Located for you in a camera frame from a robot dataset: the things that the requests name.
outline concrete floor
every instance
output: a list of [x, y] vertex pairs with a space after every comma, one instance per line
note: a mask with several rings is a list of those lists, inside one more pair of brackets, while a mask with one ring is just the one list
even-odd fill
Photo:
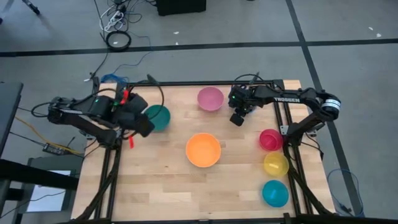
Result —
[[[0, 26], [0, 52], [105, 48], [93, 1], [33, 1], [42, 16], [36, 17], [16, 1]], [[107, 9], [106, 1], [98, 0], [98, 4], [100, 11]], [[293, 5], [307, 41], [398, 38], [398, 2], [394, 0], [293, 0]], [[136, 11], [144, 17], [130, 30], [150, 36], [154, 46], [176, 42], [188, 45], [298, 41], [285, 1], [208, 0], [206, 12], [167, 17], [159, 17], [149, 4], [140, 4]], [[132, 46], [147, 46], [147, 42], [133, 38]], [[349, 168], [360, 182], [365, 215], [398, 219], [398, 180], [390, 176], [398, 171], [398, 131], [394, 125], [398, 114], [394, 100], [398, 45], [325, 46], [309, 50], [323, 88], [343, 102], [335, 124]], [[136, 63], [144, 54], [110, 54], [98, 76], [113, 72], [121, 63]], [[0, 80], [24, 83], [20, 103], [23, 108], [32, 108], [55, 96], [81, 98], [91, 92], [91, 84], [83, 80], [103, 57], [104, 54], [2, 57]], [[257, 71], [264, 79], [299, 79], [303, 87], [313, 86], [301, 47], [158, 51], [149, 54], [138, 67], [120, 69], [117, 75], [128, 76], [132, 82], [147, 73], [159, 81], [199, 81], [232, 80]], [[50, 124], [25, 111], [18, 111], [17, 115], [54, 142], [67, 144], [76, 136], [72, 148], [82, 149], [85, 145], [85, 139], [75, 128]], [[12, 131], [38, 140], [17, 121]], [[325, 172], [329, 173], [338, 168], [338, 161], [327, 128], [320, 131], [318, 141], [325, 153]], [[2, 158], [26, 164], [30, 157], [44, 156], [50, 155], [41, 152], [40, 146], [9, 136]], [[333, 178], [330, 187], [341, 202], [351, 206], [341, 177]], [[15, 203], [7, 203], [4, 211], [13, 207]], [[70, 211], [27, 214], [22, 223], [62, 222], [69, 215]], [[11, 218], [9, 215], [0, 223], [11, 223]]]

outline bowl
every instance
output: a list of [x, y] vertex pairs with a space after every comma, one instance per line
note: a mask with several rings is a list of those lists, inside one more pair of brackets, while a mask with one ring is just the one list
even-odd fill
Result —
[[216, 87], [205, 87], [199, 91], [198, 103], [206, 111], [216, 111], [224, 102], [224, 94]]
[[280, 152], [270, 152], [264, 159], [264, 170], [274, 177], [282, 177], [289, 171], [289, 162]]
[[170, 111], [162, 105], [153, 105], [145, 110], [145, 114], [150, 118], [154, 116], [160, 109], [160, 112], [156, 117], [150, 119], [150, 121], [155, 125], [154, 131], [163, 131], [170, 123]]
[[262, 188], [262, 198], [274, 208], [283, 207], [289, 199], [287, 187], [278, 180], [270, 180]]
[[260, 134], [260, 146], [267, 151], [276, 151], [284, 143], [282, 135], [274, 129], [263, 130]]
[[210, 167], [220, 159], [221, 146], [211, 134], [199, 133], [188, 140], [185, 153], [193, 165]]

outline orange bowl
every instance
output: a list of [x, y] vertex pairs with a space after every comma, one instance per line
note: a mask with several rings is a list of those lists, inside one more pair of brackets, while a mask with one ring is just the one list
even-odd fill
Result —
[[185, 153], [193, 165], [210, 167], [220, 159], [221, 146], [211, 134], [199, 133], [188, 140]]

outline wire bundle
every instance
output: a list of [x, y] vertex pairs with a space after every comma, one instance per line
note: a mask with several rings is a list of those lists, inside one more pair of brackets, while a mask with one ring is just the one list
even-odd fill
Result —
[[[136, 0], [135, 3], [129, 8], [132, 0], [125, 0], [121, 4], [114, 3], [111, 5], [102, 15], [99, 17], [99, 27], [101, 30], [110, 33], [112, 29], [121, 30], [123, 26], [127, 26], [125, 32], [129, 30], [129, 23], [137, 23], [142, 19], [142, 14], [135, 13], [135, 7], [145, 1]], [[138, 16], [136, 20], [132, 20], [131, 16]], [[103, 18], [108, 17], [108, 23], [106, 26], [103, 24]]]

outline wooden tabletop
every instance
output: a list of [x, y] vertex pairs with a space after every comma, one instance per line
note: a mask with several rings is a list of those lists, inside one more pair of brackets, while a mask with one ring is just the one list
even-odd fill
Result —
[[[286, 89], [300, 88], [298, 80], [284, 82]], [[115, 86], [102, 84], [101, 88]], [[287, 176], [269, 176], [262, 165], [267, 152], [259, 146], [259, 134], [264, 129], [278, 129], [273, 105], [258, 108], [237, 127], [229, 121], [233, 113], [227, 101], [230, 86], [218, 86], [224, 93], [224, 105], [213, 113], [197, 105], [197, 94], [202, 88], [162, 87], [165, 106], [171, 112], [167, 130], [151, 133], [147, 138], [135, 136], [133, 149], [124, 142], [113, 221], [275, 218], [285, 212], [294, 216], [291, 195], [282, 208], [268, 206], [261, 197], [261, 189], [269, 180], [280, 180], [289, 188]], [[160, 104], [157, 87], [137, 87], [134, 91], [148, 104]], [[112, 91], [102, 93], [114, 96]], [[295, 122], [308, 115], [305, 105], [290, 104], [290, 110]], [[187, 159], [185, 145], [195, 133], [210, 133], [219, 140], [221, 158], [212, 167], [195, 167]], [[303, 142], [313, 144], [306, 137]], [[308, 186], [327, 209], [334, 211], [319, 152], [302, 145], [300, 153]], [[84, 211], [97, 192], [103, 158], [104, 149], [98, 149], [85, 159], [72, 218]], [[109, 192], [104, 196], [103, 215], [108, 196]], [[300, 203], [305, 211], [303, 200]]]

